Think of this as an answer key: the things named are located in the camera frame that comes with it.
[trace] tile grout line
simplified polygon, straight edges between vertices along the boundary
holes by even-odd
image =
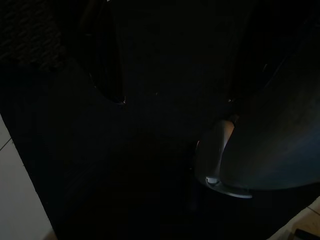
[[[0,151],[7,145],[8,142],[10,142],[11,139],[12,137],[10,137],[9,140],[0,148]]]
[[[309,206],[307,206],[308,209],[310,209],[312,212],[314,212],[315,214],[317,214],[318,216],[320,216],[320,213],[316,212],[315,210],[313,210],[312,208],[310,208]]]

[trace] white surface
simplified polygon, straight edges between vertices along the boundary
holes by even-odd
[[[320,199],[318,198],[309,207],[303,209],[292,218],[285,226],[280,228],[270,240],[287,240],[290,234],[294,234],[296,229],[304,230],[308,233],[320,237]]]
[[[5,132],[3,127],[0,125],[1,133]],[[6,133],[2,136],[1,143],[10,139]],[[0,240],[43,240],[51,231],[45,210],[10,140],[0,151]]]
[[[6,144],[6,142],[8,142],[9,139],[10,139],[9,132],[0,115],[0,149]]]

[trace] white tile wall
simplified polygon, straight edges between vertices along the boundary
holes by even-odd
[[[43,240],[51,224],[0,116],[0,240]]]

